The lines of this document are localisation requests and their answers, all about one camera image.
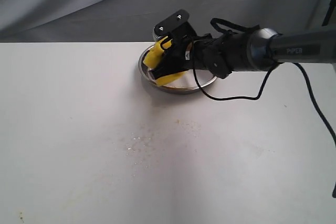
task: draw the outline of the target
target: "black cable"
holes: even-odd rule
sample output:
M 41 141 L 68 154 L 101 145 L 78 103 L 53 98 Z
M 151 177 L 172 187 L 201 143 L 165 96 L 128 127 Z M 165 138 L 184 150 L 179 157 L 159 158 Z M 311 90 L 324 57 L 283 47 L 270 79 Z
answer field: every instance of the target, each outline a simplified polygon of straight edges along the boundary
M 196 82 L 198 88 L 202 91 L 203 94 L 205 94 L 207 97 L 209 97 L 210 99 L 215 100 L 215 101 L 229 101 L 229 100 L 238 100 L 238 99 L 245 99 L 245 100 L 252 100 L 252 101 L 258 100 L 261 97 L 261 94 L 262 94 L 262 92 L 264 90 L 264 87 L 266 85 L 266 82 L 267 82 L 270 74 L 279 65 L 279 64 L 274 65 L 273 67 L 271 67 L 268 70 L 268 72 L 266 73 L 266 75 L 264 77 L 263 82 L 261 83 L 260 90 L 259 90 L 258 95 L 256 97 L 226 97 L 226 98 L 216 98 L 216 97 L 213 97 L 212 95 L 209 95 L 202 88 L 202 86 L 200 85 L 200 83 L 198 81 L 198 78 L 197 78 L 197 75 L 196 75 L 196 69 L 195 69 L 195 57 L 193 56 L 194 39 L 192 37 L 191 37 L 191 43 L 192 43 L 192 47 L 191 47 L 190 54 L 191 54 L 191 58 L 193 60 L 193 74 L 194 74 L 195 82 Z M 304 79 L 306 81 L 306 85 L 307 85 L 307 88 L 308 88 L 308 93 L 309 93 L 310 100 L 311 100 L 311 102 L 312 102 L 312 104 L 313 104 L 316 112 L 318 113 L 318 115 L 320 116 L 321 120 L 323 121 L 323 123 L 327 127 L 328 131 L 330 132 L 330 135 L 331 135 L 332 139 L 334 140 L 335 146 L 336 146 L 336 134 L 335 134 L 335 131 L 331 127 L 330 123 L 328 122 L 328 120 L 326 119 L 326 117 L 324 116 L 324 114 L 322 113 L 321 109 L 319 108 L 319 106 L 318 106 L 318 104 L 316 102 L 316 99 L 315 99 L 315 96 L 313 94 L 313 90 L 311 88 L 311 84 L 310 84 L 310 80 L 309 80 L 309 77 L 307 75 L 307 72 L 305 71 L 305 69 L 303 68 L 303 66 L 301 66 L 299 63 L 293 63 L 293 64 L 295 66 L 297 66 L 301 70 L 301 72 L 303 74 L 303 77 L 304 77 Z M 336 198 L 336 184 L 335 184 L 334 190 L 332 192 L 332 197 Z

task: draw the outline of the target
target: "white table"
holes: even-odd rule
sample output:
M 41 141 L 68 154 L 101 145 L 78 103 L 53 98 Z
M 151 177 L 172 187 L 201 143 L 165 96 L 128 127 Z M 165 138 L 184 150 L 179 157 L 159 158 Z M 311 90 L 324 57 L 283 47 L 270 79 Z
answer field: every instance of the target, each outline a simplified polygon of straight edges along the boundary
M 0 44 L 0 223 L 335 223 L 336 150 L 294 65 L 215 102 L 143 82 L 148 45 Z M 304 67 L 336 128 L 332 66 Z

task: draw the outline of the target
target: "yellow object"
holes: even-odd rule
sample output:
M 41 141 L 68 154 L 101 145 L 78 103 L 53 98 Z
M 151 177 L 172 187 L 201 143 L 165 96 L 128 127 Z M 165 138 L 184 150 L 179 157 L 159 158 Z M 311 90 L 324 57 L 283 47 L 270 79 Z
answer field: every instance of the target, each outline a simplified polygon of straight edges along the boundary
M 163 40 L 167 39 L 167 37 L 164 37 L 163 39 L 157 41 L 154 45 L 153 48 L 151 48 L 149 50 L 149 52 L 147 53 L 146 57 L 143 59 L 143 63 L 153 69 L 155 68 L 159 62 L 161 61 L 162 59 L 162 55 L 164 53 L 164 50 L 161 48 L 160 44 Z M 162 46 L 165 48 L 165 49 L 168 49 L 170 48 L 172 45 L 172 41 L 169 40 L 168 42 L 166 42 L 165 44 L 163 44 Z M 160 77 L 158 78 L 155 82 L 156 82 L 156 85 L 158 86 L 163 86 L 163 85 L 167 85 L 168 83 L 170 82 L 173 82 L 175 80 L 177 80 L 178 78 L 180 78 L 183 74 L 185 73 L 184 72 L 180 72 L 180 73 L 174 73 L 174 74 L 170 74 L 168 76 L 163 76 L 163 77 Z

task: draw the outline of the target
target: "metal bowl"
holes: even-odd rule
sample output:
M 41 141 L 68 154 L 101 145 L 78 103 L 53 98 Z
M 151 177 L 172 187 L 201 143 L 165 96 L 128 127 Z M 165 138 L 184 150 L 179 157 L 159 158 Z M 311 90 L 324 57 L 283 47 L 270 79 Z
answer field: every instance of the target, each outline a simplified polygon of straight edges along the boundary
M 143 59 L 145 58 L 145 56 L 152 47 L 154 46 L 150 46 L 141 54 L 138 62 L 139 71 L 146 81 L 148 81 L 151 85 L 155 86 L 156 88 L 168 93 L 190 94 L 200 90 L 199 87 L 196 85 L 192 70 L 189 70 L 178 80 L 175 80 L 165 86 L 157 86 L 155 81 L 152 80 L 152 78 L 149 75 L 150 69 L 143 63 Z M 209 71 L 206 70 L 196 70 L 196 73 L 198 81 L 200 82 L 202 88 L 210 85 L 217 79 L 217 77 L 215 77 L 213 74 L 211 74 Z

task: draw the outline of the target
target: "robotic arm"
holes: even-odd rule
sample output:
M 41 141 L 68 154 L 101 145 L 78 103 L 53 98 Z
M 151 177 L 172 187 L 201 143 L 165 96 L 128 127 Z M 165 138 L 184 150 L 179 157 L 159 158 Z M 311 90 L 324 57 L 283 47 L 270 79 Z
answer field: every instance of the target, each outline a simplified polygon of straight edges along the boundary
M 222 35 L 212 38 L 198 36 L 188 18 L 185 10 L 179 10 L 154 27 L 156 40 L 172 39 L 172 47 L 150 71 L 154 79 L 194 67 L 224 79 L 233 71 L 268 71 L 283 62 L 336 63 L 336 26 L 283 35 L 271 28 L 245 28 L 214 18 L 211 24 Z

